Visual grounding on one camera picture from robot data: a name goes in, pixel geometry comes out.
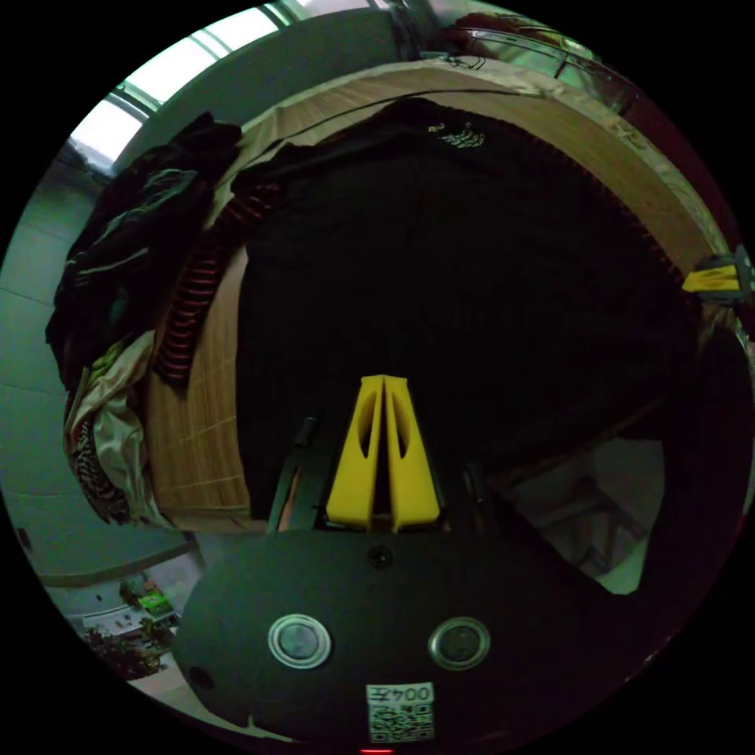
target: black metal bar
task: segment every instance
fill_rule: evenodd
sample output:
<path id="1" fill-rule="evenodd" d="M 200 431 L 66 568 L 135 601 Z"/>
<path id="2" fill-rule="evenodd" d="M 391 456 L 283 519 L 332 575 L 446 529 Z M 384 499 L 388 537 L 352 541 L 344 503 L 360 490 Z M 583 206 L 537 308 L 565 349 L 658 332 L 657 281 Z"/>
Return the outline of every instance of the black metal bar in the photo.
<path id="1" fill-rule="evenodd" d="M 195 37 L 193 34 L 189 34 L 187 38 L 190 39 L 195 45 L 199 45 L 199 47 L 201 47 L 206 53 L 212 55 L 215 58 L 215 62 L 220 60 L 220 56 L 211 47 L 205 45 L 204 42 L 202 42 L 200 39 L 197 39 L 197 37 Z"/>
<path id="2" fill-rule="evenodd" d="M 267 18 L 269 18 L 275 24 L 276 28 L 285 29 L 285 24 L 283 24 L 280 18 L 267 6 L 257 6 L 257 10 L 261 11 Z"/>
<path id="3" fill-rule="evenodd" d="M 139 121 L 139 123 L 146 122 L 151 115 L 151 113 L 145 112 L 144 106 L 141 108 L 138 107 L 132 98 L 128 97 L 125 93 L 119 92 L 118 94 L 115 94 L 114 92 L 111 92 L 105 97 L 105 100 L 127 112 L 130 116 Z"/>
<path id="4" fill-rule="evenodd" d="M 208 37 L 212 37 L 229 54 L 234 51 L 232 47 L 229 47 L 217 34 L 213 34 L 209 29 L 201 29 L 201 31 Z"/>
<path id="5" fill-rule="evenodd" d="M 299 20 L 291 12 L 291 9 L 285 5 L 285 3 L 282 3 L 282 2 L 270 2 L 270 3 L 267 3 L 267 4 L 271 8 L 275 8 L 275 10 L 278 13 L 280 13 L 289 22 L 289 24 L 295 24 Z"/>

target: black clothing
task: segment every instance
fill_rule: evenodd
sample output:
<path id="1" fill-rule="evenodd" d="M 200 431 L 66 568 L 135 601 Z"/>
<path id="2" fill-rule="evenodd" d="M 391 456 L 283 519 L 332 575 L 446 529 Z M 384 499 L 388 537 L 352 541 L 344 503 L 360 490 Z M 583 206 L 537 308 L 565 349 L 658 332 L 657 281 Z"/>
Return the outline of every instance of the black clothing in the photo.
<path id="1" fill-rule="evenodd" d="M 517 127 L 406 99 L 286 146 L 234 191 L 269 180 L 285 197 L 248 239 L 238 320 L 254 515 L 323 381 L 408 378 L 429 430 L 504 470 L 571 451 L 694 366 L 699 308 L 679 271 Z"/>
<path id="2" fill-rule="evenodd" d="M 110 345 L 150 327 L 201 231 L 215 184 L 238 156 L 240 137 L 238 126 L 205 113 L 102 192 L 68 252 L 46 328 L 67 390 Z M 127 304 L 115 313 L 119 291 Z"/>

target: window frame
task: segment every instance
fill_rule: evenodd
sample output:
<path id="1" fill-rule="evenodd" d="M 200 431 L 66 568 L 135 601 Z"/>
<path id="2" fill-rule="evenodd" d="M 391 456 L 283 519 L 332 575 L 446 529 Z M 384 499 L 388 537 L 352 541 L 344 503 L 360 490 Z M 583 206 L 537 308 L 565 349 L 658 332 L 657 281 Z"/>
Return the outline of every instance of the window frame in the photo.
<path id="1" fill-rule="evenodd" d="M 370 7 L 371 9 L 380 9 L 374 0 L 367 0 L 367 2 L 369 4 L 368 7 Z M 293 24 L 307 20 L 307 17 L 304 15 L 304 8 L 299 6 L 299 4 L 295 2 L 295 0 L 293 5 L 294 9 L 292 9 L 292 7 L 290 7 L 285 0 L 273 0 L 273 2 L 268 2 L 264 5 L 253 7 L 259 10 L 268 20 L 270 20 L 275 25 L 277 31 L 281 31 Z M 209 31 L 207 27 L 197 29 L 186 37 L 183 37 L 183 39 L 190 40 L 195 45 L 200 47 L 204 52 L 212 56 L 214 62 L 211 63 L 207 68 L 205 68 L 205 71 L 209 70 L 213 65 L 215 65 L 215 63 L 221 61 L 225 56 L 218 55 L 208 45 L 204 44 L 201 39 L 197 39 L 194 35 L 198 31 L 201 31 L 209 37 L 212 37 L 212 39 L 226 51 L 226 56 L 235 52 L 235 50 L 233 50 L 218 35 L 213 34 L 212 31 Z M 152 117 L 155 113 L 159 112 L 165 105 L 165 103 L 158 101 L 157 99 L 128 81 L 123 81 L 118 84 L 118 86 L 115 87 L 104 99 L 107 102 L 115 105 L 116 107 L 121 108 L 130 116 L 133 116 L 142 125 L 146 123 L 146 121 L 149 120 L 149 118 Z"/>

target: green object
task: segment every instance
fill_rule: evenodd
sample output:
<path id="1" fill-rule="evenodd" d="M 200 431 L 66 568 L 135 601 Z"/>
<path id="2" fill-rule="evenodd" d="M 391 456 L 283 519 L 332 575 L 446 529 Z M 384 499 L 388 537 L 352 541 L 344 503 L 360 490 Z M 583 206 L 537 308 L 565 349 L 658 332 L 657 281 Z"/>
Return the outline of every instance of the green object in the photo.
<path id="1" fill-rule="evenodd" d="M 142 608 L 152 615 L 156 613 L 167 613 L 171 609 L 170 601 L 160 592 L 150 592 L 139 599 Z"/>

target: pile of clothes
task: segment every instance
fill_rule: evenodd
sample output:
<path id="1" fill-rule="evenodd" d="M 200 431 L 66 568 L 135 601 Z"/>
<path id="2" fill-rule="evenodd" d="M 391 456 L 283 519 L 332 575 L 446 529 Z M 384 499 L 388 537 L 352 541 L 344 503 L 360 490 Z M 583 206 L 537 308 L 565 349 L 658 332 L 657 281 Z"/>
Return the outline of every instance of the pile of clothes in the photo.
<path id="1" fill-rule="evenodd" d="M 68 463 L 108 523 L 173 526 L 149 485 L 135 386 L 153 357 L 160 308 L 187 258 L 191 268 L 240 137 L 238 126 L 208 112 L 196 118 L 107 185 L 68 252 L 46 341 L 68 391 Z"/>

